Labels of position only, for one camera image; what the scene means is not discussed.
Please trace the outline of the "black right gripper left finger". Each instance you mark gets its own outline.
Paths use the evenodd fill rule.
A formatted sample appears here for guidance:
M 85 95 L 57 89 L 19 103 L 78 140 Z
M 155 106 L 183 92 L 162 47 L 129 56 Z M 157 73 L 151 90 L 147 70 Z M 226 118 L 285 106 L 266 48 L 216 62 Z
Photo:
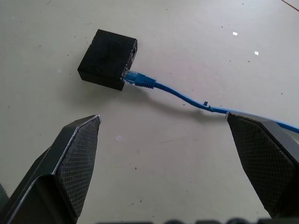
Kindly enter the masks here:
M 75 224 L 89 189 L 99 115 L 64 126 L 25 174 L 0 214 L 2 224 Z

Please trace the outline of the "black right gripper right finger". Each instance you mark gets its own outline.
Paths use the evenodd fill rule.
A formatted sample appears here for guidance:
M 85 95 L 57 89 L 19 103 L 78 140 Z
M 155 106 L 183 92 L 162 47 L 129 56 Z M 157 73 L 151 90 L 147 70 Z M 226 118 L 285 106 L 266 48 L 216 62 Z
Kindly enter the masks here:
M 299 216 L 299 145 L 277 122 L 228 112 L 242 168 L 272 218 Z

